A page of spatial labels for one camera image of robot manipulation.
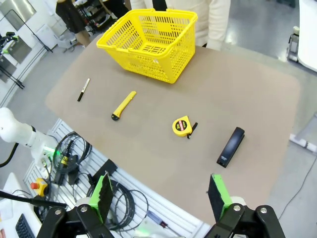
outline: bolt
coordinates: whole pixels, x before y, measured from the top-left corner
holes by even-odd
[[[266,209],[265,207],[263,207],[263,208],[260,209],[260,212],[261,212],[261,213],[266,213],[266,212],[267,212],[267,209]]]
[[[59,214],[61,214],[61,210],[60,210],[60,209],[57,209],[57,210],[55,211],[55,215],[59,215]]]
[[[87,212],[87,207],[86,207],[86,206],[82,207],[82,208],[80,209],[80,211],[81,211],[81,212]]]
[[[240,211],[241,210],[241,207],[239,205],[235,205],[233,207],[233,210],[235,210],[236,212]]]

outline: white table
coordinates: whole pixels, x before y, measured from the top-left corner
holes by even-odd
[[[5,185],[4,185],[4,191],[13,193],[17,189],[22,189],[21,185],[19,184],[16,176],[14,173],[10,173]],[[25,203],[25,202],[18,202],[18,201],[12,201],[13,206],[13,217],[4,220],[0,222],[0,230],[4,229],[5,235],[7,238],[19,238],[16,230],[15,225],[17,221],[19,220],[21,214],[23,213],[34,236],[38,234],[41,222],[35,215],[33,211],[33,206],[31,204]]]
[[[299,0],[300,39],[298,61],[305,67],[317,71],[317,2]]]

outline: person's arm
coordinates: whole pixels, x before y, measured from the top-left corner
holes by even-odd
[[[147,6],[145,5],[144,0],[130,0],[131,8],[133,9],[145,9]]]
[[[224,41],[231,0],[211,0],[209,5],[209,32],[207,48],[220,50]]]

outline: keyboard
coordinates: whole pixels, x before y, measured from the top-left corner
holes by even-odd
[[[15,225],[15,230],[19,238],[35,238],[23,214],[21,214],[18,223]]]

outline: basket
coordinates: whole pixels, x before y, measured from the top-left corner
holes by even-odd
[[[122,68],[175,83],[195,53],[195,22],[191,11],[132,10],[98,40]]]

